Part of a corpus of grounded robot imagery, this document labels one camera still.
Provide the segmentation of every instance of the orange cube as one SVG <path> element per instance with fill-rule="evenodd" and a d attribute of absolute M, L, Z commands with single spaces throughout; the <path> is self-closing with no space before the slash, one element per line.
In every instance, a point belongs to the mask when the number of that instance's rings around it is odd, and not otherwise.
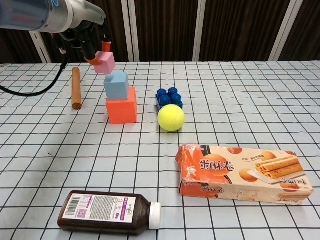
<path fill-rule="evenodd" d="M 106 100 L 106 109 L 111 124 L 132 124 L 138 120 L 136 88 L 129 88 L 128 100 Z"/>

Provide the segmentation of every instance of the pink cube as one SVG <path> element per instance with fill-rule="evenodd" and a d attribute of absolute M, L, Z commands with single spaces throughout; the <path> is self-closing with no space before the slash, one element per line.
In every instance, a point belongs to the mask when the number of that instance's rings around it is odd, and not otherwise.
<path fill-rule="evenodd" d="M 97 74 L 111 74 L 115 69 L 116 62 L 112 52 L 98 51 L 95 56 L 101 60 L 102 64 L 94 66 Z"/>

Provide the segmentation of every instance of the light blue cube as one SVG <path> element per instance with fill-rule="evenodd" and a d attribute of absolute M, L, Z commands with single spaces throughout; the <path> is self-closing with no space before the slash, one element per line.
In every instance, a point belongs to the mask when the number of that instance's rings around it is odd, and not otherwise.
<path fill-rule="evenodd" d="M 104 89 L 108 100 L 128 100 L 128 74 L 125 72 L 107 74 L 104 80 Z"/>

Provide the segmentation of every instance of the blue building block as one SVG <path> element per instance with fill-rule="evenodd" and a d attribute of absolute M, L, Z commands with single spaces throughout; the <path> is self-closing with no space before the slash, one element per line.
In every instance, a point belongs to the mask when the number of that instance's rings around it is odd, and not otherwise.
<path fill-rule="evenodd" d="M 155 95 L 155 105 L 158 111 L 168 104 L 175 104 L 181 109 L 183 108 L 183 103 L 181 101 L 181 96 L 178 94 L 178 89 L 171 87 L 167 92 L 165 89 L 160 88 Z"/>
<path fill-rule="evenodd" d="M 108 100 L 128 100 L 129 81 L 125 72 L 107 74 L 104 89 Z"/>

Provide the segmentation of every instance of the bottle label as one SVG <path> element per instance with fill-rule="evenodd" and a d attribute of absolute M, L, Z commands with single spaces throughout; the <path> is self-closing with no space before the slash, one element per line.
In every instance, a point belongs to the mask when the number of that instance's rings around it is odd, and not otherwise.
<path fill-rule="evenodd" d="M 132 223 L 135 197 L 72 194 L 64 219 Z"/>

